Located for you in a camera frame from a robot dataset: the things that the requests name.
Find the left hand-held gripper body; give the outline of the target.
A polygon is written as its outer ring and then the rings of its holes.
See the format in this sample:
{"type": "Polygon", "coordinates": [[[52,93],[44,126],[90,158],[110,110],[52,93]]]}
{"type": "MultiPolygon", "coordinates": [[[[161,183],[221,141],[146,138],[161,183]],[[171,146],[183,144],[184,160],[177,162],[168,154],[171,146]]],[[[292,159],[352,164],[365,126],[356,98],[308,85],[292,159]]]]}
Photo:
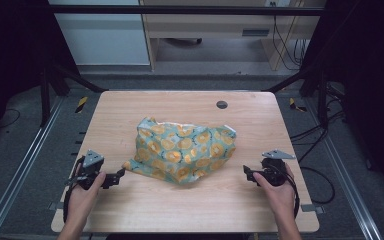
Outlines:
{"type": "Polygon", "coordinates": [[[103,163],[103,155],[93,150],[88,150],[85,155],[77,160],[74,171],[68,179],[68,184],[76,183],[83,189],[88,190],[100,173],[103,163]]]}

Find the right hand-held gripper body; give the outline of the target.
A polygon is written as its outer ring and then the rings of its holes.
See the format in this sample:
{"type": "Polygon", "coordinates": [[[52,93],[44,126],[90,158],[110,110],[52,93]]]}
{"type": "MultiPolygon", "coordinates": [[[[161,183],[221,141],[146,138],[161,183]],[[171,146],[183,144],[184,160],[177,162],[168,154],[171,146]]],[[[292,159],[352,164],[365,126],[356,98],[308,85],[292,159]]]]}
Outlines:
{"type": "Polygon", "coordinates": [[[290,174],[287,172],[284,160],[295,159],[294,155],[274,149],[268,152],[263,152],[262,156],[262,175],[272,186],[281,186],[287,180],[291,179],[290,174]]]}

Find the teal cloth with orange print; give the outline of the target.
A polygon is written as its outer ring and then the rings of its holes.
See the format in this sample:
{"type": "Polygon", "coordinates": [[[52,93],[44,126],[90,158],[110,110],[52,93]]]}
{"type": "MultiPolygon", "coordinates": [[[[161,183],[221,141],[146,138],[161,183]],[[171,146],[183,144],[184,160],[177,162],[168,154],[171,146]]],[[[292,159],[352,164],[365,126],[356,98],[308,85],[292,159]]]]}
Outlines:
{"type": "Polygon", "coordinates": [[[157,122],[137,126],[136,152],[123,168],[174,184],[188,184],[221,168],[233,155],[236,131],[228,125],[208,127],[157,122]]]}

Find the person's right hand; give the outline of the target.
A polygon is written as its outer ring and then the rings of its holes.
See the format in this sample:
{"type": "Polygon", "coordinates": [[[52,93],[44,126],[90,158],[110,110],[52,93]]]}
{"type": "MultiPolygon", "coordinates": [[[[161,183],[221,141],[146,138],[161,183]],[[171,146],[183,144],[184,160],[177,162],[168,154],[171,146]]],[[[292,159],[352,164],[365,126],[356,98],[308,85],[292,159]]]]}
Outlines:
{"type": "Polygon", "coordinates": [[[281,186],[272,186],[264,177],[257,182],[266,194],[274,217],[294,217],[295,191],[290,183],[285,182],[281,186]]]}

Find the person's left hand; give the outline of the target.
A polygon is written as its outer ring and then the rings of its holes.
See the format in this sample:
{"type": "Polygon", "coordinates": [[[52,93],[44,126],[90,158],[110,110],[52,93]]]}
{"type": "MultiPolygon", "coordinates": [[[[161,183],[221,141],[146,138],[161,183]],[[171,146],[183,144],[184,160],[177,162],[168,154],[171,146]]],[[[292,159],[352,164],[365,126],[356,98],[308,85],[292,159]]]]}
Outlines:
{"type": "Polygon", "coordinates": [[[100,172],[88,190],[79,186],[72,190],[65,227],[75,232],[82,232],[105,177],[106,173],[100,172]]]}

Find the yellow black floor tape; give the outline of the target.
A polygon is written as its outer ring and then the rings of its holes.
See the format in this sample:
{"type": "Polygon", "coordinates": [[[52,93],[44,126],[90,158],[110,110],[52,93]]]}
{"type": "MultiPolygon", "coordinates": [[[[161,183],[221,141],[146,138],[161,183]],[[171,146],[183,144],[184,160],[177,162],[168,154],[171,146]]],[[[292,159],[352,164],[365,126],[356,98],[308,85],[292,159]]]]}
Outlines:
{"type": "Polygon", "coordinates": [[[82,110],[83,110],[87,100],[88,100],[88,97],[86,97],[86,96],[82,97],[79,100],[78,105],[77,105],[77,107],[75,109],[75,113],[81,113],[82,112],[82,110]]]}

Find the black metal stand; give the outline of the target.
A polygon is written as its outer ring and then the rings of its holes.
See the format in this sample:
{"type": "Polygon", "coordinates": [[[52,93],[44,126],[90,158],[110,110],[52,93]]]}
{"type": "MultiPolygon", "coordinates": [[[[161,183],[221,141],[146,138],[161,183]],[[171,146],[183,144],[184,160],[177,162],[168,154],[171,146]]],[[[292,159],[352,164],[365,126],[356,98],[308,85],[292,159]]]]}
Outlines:
{"type": "Polygon", "coordinates": [[[79,73],[70,71],[59,64],[45,67],[40,73],[41,127],[45,126],[51,118],[50,89],[53,89],[58,96],[66,96],[70,92],[70,87],[66,83],[66,79],[71,79],[95,93],[106,91],[105,88],[99,87],[84,79],[79,73]]]}
{"type": "Polygon", "coordinates": [[[263,89],[263,92],[276,93],[285,87],[303,80],[303,84],[299,90],[299,93],[303,97],[312,96],[315,91],[318,91],[317,95],[317,119],[321,126],[326,129],[328,126],[327,116],[327,77],[323,69],[320,67],[307,67],[299,70],[294,75],[288,77],[286,80],[263,89]]]}

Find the white cabinet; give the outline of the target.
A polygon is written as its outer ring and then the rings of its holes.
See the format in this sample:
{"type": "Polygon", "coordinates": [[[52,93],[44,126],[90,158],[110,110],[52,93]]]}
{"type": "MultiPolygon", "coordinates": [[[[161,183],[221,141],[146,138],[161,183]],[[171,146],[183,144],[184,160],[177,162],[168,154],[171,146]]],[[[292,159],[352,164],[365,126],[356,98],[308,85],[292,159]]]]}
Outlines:
{"type": "Polygon", "coordinates": [[[77,65],[149,65],[140,14],[56,13],[77,65]]]}

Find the black curtain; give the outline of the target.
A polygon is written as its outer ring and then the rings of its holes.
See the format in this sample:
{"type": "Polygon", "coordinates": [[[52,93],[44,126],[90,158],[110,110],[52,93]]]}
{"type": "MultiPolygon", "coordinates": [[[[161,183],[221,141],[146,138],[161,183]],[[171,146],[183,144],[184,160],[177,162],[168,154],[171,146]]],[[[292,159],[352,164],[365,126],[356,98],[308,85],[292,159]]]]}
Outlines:
{"type": "Polygon", "coordinates": [[[325,66],[345,87],[345,109],[369,159],[384,174],[384,0],[327,0],[309,53],[334,32],[325,66]]]}
{"type": "Polygon", "coordinates": [[[40,84],[56,63],[78,71],[48,0],[0,0],[0,119],[9,99],[40,84]]]}

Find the yellow-handled clamp right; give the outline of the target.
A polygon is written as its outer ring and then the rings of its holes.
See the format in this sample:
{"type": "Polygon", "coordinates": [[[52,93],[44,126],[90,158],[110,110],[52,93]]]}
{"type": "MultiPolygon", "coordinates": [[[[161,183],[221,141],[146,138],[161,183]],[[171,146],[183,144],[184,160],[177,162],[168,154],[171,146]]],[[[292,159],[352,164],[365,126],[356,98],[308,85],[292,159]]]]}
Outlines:
{"type": "Polygon", "coordinates": [[[307,108],[306,107],[300,107],[300,106],[297,106],[296,103],[295,103],[295,100],[293,98],[289,98],[289,106],[291,109],[293,110],[297,110],[297,111],[300,111],[300,112],[307,112],[307,108]]]}

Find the silver floor rail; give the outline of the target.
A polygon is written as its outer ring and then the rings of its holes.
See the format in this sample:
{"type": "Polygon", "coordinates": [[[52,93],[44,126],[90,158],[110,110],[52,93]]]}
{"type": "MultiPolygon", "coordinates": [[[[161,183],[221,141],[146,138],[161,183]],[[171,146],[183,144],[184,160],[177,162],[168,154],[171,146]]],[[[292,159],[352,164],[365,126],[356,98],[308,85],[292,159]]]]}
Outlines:
{"type": "Polygon", "coordinates": [[[305,99],[304,103],[308,107],[308,112],[315,122],[317,130],[320,132],[320,137],[317,140],[317,143],[323,143],[324,151],[327,155],[326,159],[330,163],[332,171],[336,174],[337,181],[348,201],[349,207],[352,209],[353,215],[364,238],[366,240],[383,240],[357,185],[353,181],[349,171],[346,169],[346,164],[343,162],[341,154],[338,152],[333,140],[329,136],[329,131],[332,129],[331,124],[343,120],[345,118],[344,112],[342,110],[339,110],[336,113],[328,111],[327,127],[322,128],[321,120],[316,113],[317,107],[315,104],[308,99],[305,99]]]}
{"type": "Polygon", "coordinates": [[[9,210],[11,209],[18,193],[20,192],[27,175],[30,172],[31,167],[36,161],[36,158],[42,149],[44,142],[46,141],[56,118],[58,117],[61,106],[64,102],[63,97],[56,97],[55,102],[51,108],[49,118],[45,121],[35,135],[32,143],[30,144],[27,152],[25,153],[21,163],[7,185],[2,197],[0,198],[0,228],[7,217],[9,210]]]}

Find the black frame crossbar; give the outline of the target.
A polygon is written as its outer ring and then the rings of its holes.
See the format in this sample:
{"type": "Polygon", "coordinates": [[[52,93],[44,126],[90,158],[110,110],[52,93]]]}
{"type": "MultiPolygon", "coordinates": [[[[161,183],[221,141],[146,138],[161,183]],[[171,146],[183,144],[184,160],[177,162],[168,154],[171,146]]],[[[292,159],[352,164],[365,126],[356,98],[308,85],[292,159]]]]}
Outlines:
{"type": "Polygon", "coordinates": [[[324,8],[231,6],[50,5],[54,13],[322,16],[324,8]]]}

